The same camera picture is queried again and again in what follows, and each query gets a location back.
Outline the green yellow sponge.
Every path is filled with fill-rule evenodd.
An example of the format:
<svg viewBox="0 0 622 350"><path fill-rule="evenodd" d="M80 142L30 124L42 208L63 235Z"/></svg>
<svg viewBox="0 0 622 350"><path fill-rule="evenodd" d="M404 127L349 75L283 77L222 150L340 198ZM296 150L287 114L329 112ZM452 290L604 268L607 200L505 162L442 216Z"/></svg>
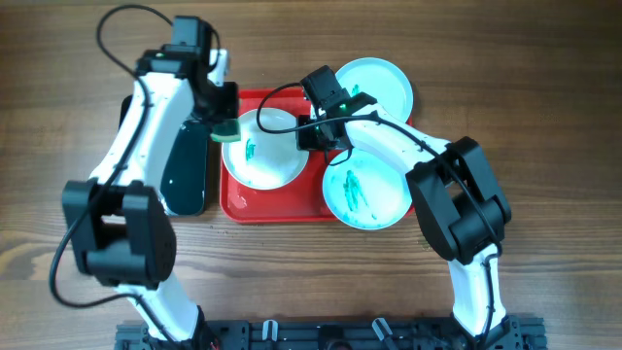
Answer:
<svg viewBox="0 0 622 350"><path fill-rule="evenodd" d="M210 138L214 142L232 143L241 140L241 131L237 119L224 120L215 123L210 131Z"/></svg>

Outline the light blue plate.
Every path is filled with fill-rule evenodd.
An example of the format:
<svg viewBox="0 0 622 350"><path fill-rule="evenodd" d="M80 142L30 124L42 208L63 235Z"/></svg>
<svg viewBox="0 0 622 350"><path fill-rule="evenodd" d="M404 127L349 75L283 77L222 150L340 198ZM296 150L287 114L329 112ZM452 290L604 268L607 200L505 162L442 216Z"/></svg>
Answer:
<svg viewBox="0 0 622 350"><path fill-rule="evenodd" d="M392 62L363 57L346 63L335 73L352 96L365 92L394 118L406 123L414 106L413 88L406 75Z"/></svg>
<svg viewBox="0 0 622 350"><path fill-rule="evenodd" d="M343 224L363 230L388 228L412 208L405 179L380 158L354 149L330 161L322 181L330 212Z"/></svg>

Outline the white round plate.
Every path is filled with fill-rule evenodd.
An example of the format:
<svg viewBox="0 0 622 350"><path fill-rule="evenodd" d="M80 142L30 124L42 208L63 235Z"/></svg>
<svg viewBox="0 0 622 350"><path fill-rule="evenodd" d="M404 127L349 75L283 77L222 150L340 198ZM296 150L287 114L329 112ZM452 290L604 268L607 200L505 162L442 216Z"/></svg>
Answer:
<svg viewBox="0 0 622 350"><path fill-rule="evenodd" d="M238 121L241 140L224 143L222 147L225 168L238 183L254 190L275 190L302 172L309 152L297 148L293 133L262 131L256 109L242 114Z"/></svg>

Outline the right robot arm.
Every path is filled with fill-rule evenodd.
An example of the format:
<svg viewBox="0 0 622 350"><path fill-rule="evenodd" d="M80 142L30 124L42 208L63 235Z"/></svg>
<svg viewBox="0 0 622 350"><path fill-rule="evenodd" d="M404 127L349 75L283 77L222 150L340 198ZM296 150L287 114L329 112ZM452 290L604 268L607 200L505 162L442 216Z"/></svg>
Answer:
<svg viewBox="0 0 622 350"><path fill-rule="evenodd" d="M479 348L490 346L505 316L498 264L511 209L480 145L418 131L375 97L351 94L328 66L299 84L315 114L301 132L321 147L368 152L404 178L421 232L449 264L453 318Z"/></svg>

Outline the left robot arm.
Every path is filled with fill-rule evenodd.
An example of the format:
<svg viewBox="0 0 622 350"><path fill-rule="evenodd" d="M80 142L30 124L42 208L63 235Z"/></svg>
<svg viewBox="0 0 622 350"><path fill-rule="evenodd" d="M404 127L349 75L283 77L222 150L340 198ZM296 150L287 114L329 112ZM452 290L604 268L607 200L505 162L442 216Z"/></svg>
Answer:
<svg viewBox="0 0 622 350"><path fill-rule="evenodd" d="M184 123L216 142L239 138L238 87L225 79L227 53L207 21L178 16L170 24L170 42L130 70L134 91L108 153L87 180L63 190L60 247L72 249L82 274L132 302L154 349L215 349L201 308L174 274L176 235L160 185Z"/></svg>

